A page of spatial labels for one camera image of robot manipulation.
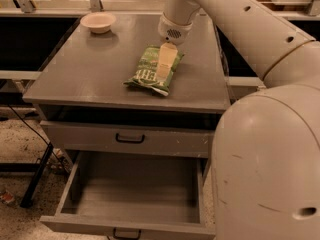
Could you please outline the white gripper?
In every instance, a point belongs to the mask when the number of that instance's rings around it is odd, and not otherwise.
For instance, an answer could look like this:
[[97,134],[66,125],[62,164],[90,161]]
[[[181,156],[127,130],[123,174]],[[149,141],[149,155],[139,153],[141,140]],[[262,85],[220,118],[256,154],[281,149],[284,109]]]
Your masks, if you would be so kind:
[[165,13],[160,16],[158,33],[164,42],[170,43],[164,43],[160,47],[156,70],[158,79],[166,79],[169,75],[178,53],[175,45],[185,42],[192,25],[193,20],[191,19],[169,17]]

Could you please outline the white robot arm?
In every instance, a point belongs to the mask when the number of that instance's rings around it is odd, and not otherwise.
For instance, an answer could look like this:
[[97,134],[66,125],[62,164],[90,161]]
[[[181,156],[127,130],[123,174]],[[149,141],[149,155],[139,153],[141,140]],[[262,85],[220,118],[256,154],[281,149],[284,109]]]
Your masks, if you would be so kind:
[[159,33],[204,10],[264,83],[221,117],[216,240],[320,240],[319,43],[256,0],[167,0]]

